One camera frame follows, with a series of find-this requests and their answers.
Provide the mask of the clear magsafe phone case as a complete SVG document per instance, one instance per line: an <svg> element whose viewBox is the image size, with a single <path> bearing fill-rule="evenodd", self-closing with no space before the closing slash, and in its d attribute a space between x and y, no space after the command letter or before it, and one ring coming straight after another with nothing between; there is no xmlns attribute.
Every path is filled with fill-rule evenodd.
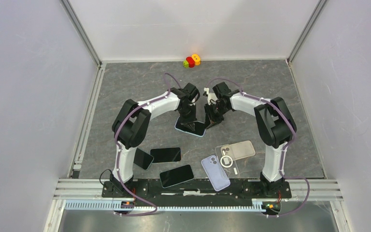
<svg viewBox="0 0 371 232"><path fill-rule="evenodd" d="M230 145L217 146L215 148L215 153L219 159L220 166L225 171L227 177L240 178L240 171Z"/></svg>

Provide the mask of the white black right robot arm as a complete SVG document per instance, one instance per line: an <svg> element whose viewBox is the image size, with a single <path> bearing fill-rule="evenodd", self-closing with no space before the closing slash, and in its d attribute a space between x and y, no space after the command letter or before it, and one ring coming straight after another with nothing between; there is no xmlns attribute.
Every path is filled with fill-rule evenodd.
<svg viewBox="0 0 371 232"><path fill-rule="evenodd" d="M260 192L272 197L279 191L278 181L284 177L285 154L296 138L297 127L285 103L276 97L266 99L247 94L241 89L231 90L221 82L212 89L204 88L207 97L204 106L204 126L209 129L224 121L225 113L241 111L255 117L261 140L266 145L265 164L260 174Z"/></svg>

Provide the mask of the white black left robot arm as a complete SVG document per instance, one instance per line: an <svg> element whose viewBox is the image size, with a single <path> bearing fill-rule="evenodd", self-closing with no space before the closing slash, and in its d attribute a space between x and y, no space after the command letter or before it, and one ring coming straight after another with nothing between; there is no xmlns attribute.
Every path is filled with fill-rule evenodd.
<svg viewBox="0 0 371 232"><path fill-rule="evenodd" d="M117 181L114 191L121 197L132 192L133 164L137 147L145 139L152 119L177 111L175 128L181 132L202 137L204 124L196 118L196 102L200 92L191 83L184 88L171 88L163 94L145 101L128 99L124 102L113 125L116 158L112 174Z"/></svg>

